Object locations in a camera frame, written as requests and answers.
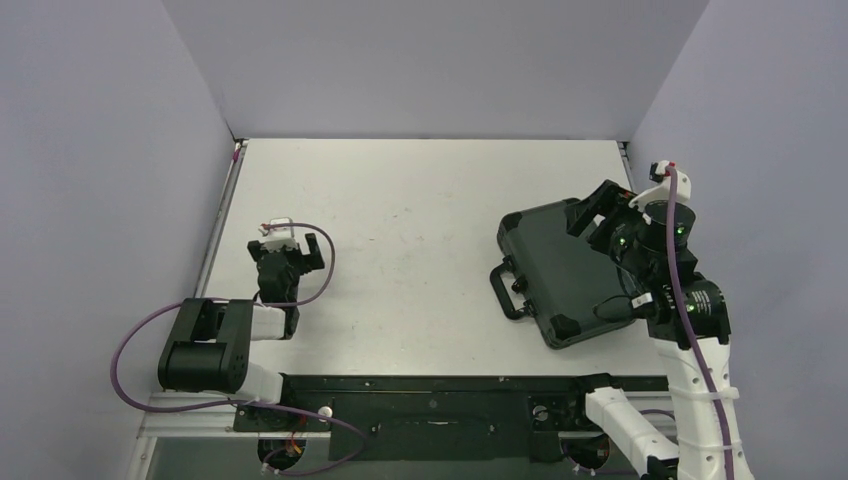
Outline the black poker set case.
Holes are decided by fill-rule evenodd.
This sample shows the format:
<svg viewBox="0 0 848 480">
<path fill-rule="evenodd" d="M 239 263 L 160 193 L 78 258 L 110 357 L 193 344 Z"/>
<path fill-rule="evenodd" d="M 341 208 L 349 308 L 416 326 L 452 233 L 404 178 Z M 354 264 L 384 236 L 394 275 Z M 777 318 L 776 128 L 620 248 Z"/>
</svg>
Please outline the black poker set case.
<svg viewBox="0 0 848 480">
<path fill-rule="evenodd" d="M 496 235 L 503 260 L 490 284 L 504 315 L 531 317 L 548 348 L 561 350 L 635 322 L 627 312 L 596 316 L 624 294 L 619 270 L 591 249 L 590 225 L 578 236 L 567 233 L 567 214 L 580 201 L 569 198 L 505 215 Z"/>
</svg>

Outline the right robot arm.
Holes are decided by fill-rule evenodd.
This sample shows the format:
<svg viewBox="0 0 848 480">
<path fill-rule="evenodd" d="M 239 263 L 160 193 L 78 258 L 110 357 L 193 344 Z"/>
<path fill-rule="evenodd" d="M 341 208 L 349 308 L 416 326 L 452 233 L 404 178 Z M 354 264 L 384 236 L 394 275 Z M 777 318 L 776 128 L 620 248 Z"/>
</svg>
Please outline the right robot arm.
<svg viewBox="0 0 848 480">
<path fill-rule="evenodd" d="M 669 439 L 610 383 L 596 381 L 564 400 L 566 418 L 598 426 L 642 479 L 750 479 L 730 381 L 730 319 L 721 289 L 697 272 L 688 248 L 695 212 L 673 179 L 659 198 L 640 200 L 614 182 L 565 208 L 567 231 L 634 279 L 627 313 L 646 322 L 672 401 Z"/>
</svg>

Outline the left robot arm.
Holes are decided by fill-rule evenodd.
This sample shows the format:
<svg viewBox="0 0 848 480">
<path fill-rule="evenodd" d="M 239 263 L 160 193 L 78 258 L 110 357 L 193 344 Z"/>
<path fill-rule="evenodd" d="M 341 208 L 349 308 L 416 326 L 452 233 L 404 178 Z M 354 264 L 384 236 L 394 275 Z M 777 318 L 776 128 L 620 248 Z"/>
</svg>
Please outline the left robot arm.
<svg viewBox="0 0 848 480">
<path fill-rule="evenodd" d="M 265 225 L 262 235 L 247 244 L 257 271 L 256 297 L 246 299 L 188 298 L 177 309 L 160 356 L 157 377 L 165 389 L 181 392 L 217 392 L 233 400 L 258 401 L 259 416 L 272 429 L 291 427 L 298 402 L 283 393 L 285 376 L 250 359 L 255 341 L 291 339 L 297 329 L 299 308 L 317 299 L 301 299 L 301 278 L 313 271 L 334 272 L 334 258 L 326 262 L 312 227 L 298 242 L 294 228 Z"/>
</svg>

